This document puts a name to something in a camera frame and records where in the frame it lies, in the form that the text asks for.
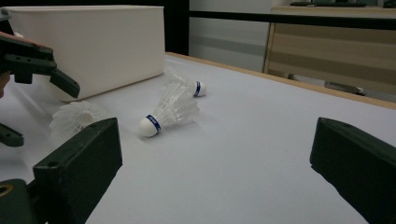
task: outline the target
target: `shuttlecock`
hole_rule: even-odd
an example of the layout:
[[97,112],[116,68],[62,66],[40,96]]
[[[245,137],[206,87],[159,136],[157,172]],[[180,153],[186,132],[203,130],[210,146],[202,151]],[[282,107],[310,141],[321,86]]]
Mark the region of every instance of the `shuttlecock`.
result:
[[61,106],[52,118],[51,138],[60,146],[88,125],[111,116],[98,105],[82,101]]
[[139,132],[151,137],[161,129],[192,119],[198,112],[198,102],[192,97],[191,87],[172,82],[165,89],[154,112],[140,121]]
[[204,82],[193,81],[171,66],[166,66],[163,72],[168,77],[168,84],[180,82],[183,85],[190,86],[193,96],[203,96],[206,94],[206,84]]

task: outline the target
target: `table edge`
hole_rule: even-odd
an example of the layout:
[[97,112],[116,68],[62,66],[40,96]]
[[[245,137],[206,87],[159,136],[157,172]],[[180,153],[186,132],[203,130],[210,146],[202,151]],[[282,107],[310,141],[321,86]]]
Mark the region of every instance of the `table edge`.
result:
[[316,92],[325,93],[325,94],[329,94],[329,95],[336,96],[336,97],[345,98],[345,99],[348,99],[348,100],[353,100],[353,101],[365,103],[365,104],[368,104],[368,105],[377,105],[377,106],[381,106],[381,107],[385,107],[385,108],[396,110],[396,104],[393,103],[393,102],[382,101],[382,100],[378,100],[378,99],[375,99],[375,98],[370,98],[370,97],[367,97],[367,96],[355,95],[355,94],[347,93],[347,92],[343,92],[343,91],[331,90],[331,89],[327,89],[325,87],[320,87],[320,86],[316,86],[316,85],[312,85],[312,84],[308,84],[308,83],[304,83],[304,82],[300,82],[300,81],[296,81],[296,80],[290,80],[290,79],[286,79],[286,78],[283,78],[283,77],[271,76],[271,75],[268,75],[268,74],[247,70],[247,69],[244,69],[244,68],[239,68],[239,67],[235,67],[235,66],[231,66],[231,65],[227,65],[227,64],[223,64],[223,63],[215,63],[215,62],[211,62],[211,61],[204,60],[204,59],[198,59],[198,58],[194,58],[194,57],[187,56],[187,55],[177,54],[177,53],[174,53],[174,52],[165,52],[165,54],[169,55],[169,56],[173,56],[173,57],[177,57],[177,58],[181,58],[181,59],[197,62],[197,63],[204,63],[204,64],[208,64],[208,65],[212,65],[212,66],[216,66],[216,67],[220,67],[220,68],[225,68],[225,69],[228,69],[228,70],[233,70],[235,72],[244,73],[244,74],[251,75],[251,76],[254,76],[254,77],[266,78],[266,79],[269,79],[269,80],[281,82],[281,83],[284,83],[284,84],[288,84],[288,85],[291,85],[291,86],[307,89],[307,90],[310,90],[310,91],[316,91]]

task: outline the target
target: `white box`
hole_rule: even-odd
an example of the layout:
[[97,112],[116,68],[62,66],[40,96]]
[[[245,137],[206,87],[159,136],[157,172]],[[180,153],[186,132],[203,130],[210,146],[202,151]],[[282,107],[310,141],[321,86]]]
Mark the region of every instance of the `white box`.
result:
[[[3,7],[15,35],[54,50],[78,82],[78,99],[158,76],[164,67],[163,7]],[[76,99],[36,76],[61,101]]]

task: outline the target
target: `wall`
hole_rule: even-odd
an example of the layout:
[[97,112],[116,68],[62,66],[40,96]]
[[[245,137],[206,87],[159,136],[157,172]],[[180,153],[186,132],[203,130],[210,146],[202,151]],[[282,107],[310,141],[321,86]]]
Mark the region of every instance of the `wall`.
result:
[[[193,0],[190,10],[269,13],[291,0]],[[268,23],[190,18],[190,56],[262,71]]]

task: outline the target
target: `table surface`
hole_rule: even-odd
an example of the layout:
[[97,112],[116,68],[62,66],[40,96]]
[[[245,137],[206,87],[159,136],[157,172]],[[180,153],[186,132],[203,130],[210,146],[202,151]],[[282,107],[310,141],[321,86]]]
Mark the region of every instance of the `table surface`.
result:
[[[310,167],[316,123],[338,119],[396,146],[395,104],[172,53],[165,62],[207,85],[192,122],[139,135],[163,75],[86,99],[118,118],[123,156],[87,223],[365,223]],[[56,148],[49,125],[62,105],[35,84],[9,82],[0,122],[25,145],[0,145],[1,180],[33,179],[32,166]]]

